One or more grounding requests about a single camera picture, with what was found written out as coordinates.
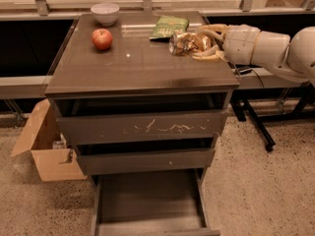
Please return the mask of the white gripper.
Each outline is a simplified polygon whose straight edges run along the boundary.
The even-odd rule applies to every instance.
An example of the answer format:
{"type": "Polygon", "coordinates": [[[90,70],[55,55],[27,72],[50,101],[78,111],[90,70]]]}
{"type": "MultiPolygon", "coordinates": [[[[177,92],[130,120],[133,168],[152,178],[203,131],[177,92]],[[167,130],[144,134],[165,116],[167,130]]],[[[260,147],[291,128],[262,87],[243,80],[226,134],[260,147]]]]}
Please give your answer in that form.
{"type": "Polygon", "coordinates": [[[192,57],[201,61],[226,62],[228,60],[235,65],[249,65],[259,33],[258,28],[248,25],[231,27],[225,24],[212,24],[200,26],[197,29],[197,34],[208,35],[223,42],[224,52],[217,45],[214,45],[206,51],[194,53],[192,57]]]}

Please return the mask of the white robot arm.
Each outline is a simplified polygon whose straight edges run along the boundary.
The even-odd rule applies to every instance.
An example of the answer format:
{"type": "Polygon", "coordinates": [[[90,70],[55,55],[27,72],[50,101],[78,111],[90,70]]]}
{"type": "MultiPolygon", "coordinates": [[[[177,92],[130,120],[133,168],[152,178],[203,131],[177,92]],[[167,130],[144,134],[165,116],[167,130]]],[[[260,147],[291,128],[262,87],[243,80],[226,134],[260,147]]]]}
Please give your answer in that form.
{"type": "Polygon", "coordinates": [[[195,53],[197,60],[222,59],[234,65],[255,65],[279,78],[314,84],[315,28],[300,30],[294,37],[248,25],[214,24],[199,27],[222,43],[222,50],[195,53]]]}

